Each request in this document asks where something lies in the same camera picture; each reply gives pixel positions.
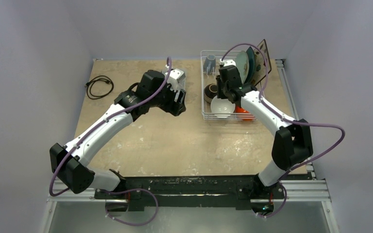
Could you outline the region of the grey printed mug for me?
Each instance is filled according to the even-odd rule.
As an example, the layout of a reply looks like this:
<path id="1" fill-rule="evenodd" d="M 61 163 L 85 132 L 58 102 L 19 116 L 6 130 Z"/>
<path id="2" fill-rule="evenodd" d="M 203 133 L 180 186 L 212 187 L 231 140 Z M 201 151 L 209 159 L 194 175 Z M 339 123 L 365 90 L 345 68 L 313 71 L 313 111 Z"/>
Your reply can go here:
<path id="1" fill-rule="evenodd" d="M 213 54 L 207 55 L 204 64 L 203 64 L 203 72 L 206 75 L 211 75 L 215 71 L 216 67 L 216 56 Z"/>

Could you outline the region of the light green round plate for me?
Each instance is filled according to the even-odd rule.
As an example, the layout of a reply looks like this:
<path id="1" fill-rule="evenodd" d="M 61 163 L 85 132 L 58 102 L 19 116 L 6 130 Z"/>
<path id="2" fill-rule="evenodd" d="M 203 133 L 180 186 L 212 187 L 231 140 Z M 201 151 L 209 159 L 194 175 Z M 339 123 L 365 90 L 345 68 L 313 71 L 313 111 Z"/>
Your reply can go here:
<path id="1" fill-rule="evenodd" d="M 234 59 L 239 71 L 241 82 L 245 83 L 249 72 L 249 57 L 246 51 L 240 51 Z"/>

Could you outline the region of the square floral plate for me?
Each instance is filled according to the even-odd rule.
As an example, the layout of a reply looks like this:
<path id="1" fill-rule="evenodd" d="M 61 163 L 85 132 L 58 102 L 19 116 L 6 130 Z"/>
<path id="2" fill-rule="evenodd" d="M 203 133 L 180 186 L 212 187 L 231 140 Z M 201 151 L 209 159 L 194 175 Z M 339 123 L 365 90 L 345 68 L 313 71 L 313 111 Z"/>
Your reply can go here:
<path id="1" fill-rule="evenodd" d="M 268 63 L 267 64 L 265 63 L 264 57 L 262 56 L 259 50 L 253 49 L 255 69 L 254 69 L 254 75 L 250 79 L 250 83 L 253 84 L 254 86 L 258 85 L 261 81 L 263 81 L 266 77 L 266 72 L 270 73 L 272 69 L 266 39 L 263 39 L 257 45 L 257 47 L 263 52 Z"/>

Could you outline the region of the white bowl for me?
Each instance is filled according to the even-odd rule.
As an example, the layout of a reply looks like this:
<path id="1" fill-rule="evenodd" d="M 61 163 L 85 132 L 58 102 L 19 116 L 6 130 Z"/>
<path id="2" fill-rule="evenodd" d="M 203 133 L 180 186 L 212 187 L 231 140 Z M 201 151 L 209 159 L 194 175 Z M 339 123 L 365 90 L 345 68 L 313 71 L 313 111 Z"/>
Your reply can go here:
<path id="1" fill-rule="evenodd" d="M 210 103 L 211 112 L 218 118 L 228 118 L 235 112 L 236 105 L 228 99 L 214 97 Z"/>

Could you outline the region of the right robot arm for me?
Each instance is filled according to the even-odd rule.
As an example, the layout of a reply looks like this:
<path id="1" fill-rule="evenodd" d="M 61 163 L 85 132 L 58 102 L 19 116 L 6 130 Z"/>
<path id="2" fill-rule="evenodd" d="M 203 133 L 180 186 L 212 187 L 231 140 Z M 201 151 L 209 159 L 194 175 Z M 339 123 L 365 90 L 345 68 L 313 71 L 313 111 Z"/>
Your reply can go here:
<path id="1" fill-rule="evenodd" d="M 216 77 L 218 96 L 248 111 L 273 135 L 271 161 L 254 178 L 253 191 L 261 198 L 272 192 L 280 178 L 313 154 L 310 127 L 272 106 L 250 83 L 243 84 L 235 65 L 222 65 Z"/>

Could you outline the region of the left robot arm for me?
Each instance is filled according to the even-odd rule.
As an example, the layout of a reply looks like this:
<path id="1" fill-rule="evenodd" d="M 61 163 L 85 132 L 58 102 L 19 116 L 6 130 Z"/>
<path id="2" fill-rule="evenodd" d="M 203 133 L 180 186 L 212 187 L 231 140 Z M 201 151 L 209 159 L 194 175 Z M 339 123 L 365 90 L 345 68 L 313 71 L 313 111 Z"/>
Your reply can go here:
<path id="1" fill-rule="evenodd" d="M 108 110 L 72 141 L 50 148 L 53 178 L 58 178 L 75 194 L 87 188 L 98 188 L 115 199 L 125 194 L 124 178 L 119 172 L 89 169 L 97 152 L 119 131 L 135 122 L 141 115 L 158 107 L 173 116 L 186 111 L 185 73 L 172 69 L 166 73 L 148 70 L 139 82 L 115 98 Z"/>

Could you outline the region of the orange bowl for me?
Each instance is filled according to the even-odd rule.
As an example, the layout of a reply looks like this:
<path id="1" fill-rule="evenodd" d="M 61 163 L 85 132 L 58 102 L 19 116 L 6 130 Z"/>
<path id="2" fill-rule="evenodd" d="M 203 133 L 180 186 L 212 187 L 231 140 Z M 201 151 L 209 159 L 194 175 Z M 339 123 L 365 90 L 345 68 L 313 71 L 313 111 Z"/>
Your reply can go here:
<path id="1" fill-rule="evenodd" d="M 239 106 L 235 107 L 235 114 L 236 114 L 237 119 L 239 120 L 244 120 L 244 121 L 256 120 L 256 118 L 250 112 L 248 112 L 247 110 Z"/>

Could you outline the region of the brown rimmed beige bowl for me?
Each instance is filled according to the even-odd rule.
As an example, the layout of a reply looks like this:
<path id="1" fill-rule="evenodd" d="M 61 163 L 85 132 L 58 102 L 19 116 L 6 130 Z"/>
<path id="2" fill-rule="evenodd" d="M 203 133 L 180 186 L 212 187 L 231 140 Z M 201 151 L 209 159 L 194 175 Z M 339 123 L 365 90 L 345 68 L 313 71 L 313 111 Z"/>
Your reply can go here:
<path id="1" fill-rule="evenodd" d="M 203 98 L 206 102 L 211 103 L 213 98 L 218 94 L 218 86 L 214 83 L 208 84 L 203 90 Z"/>

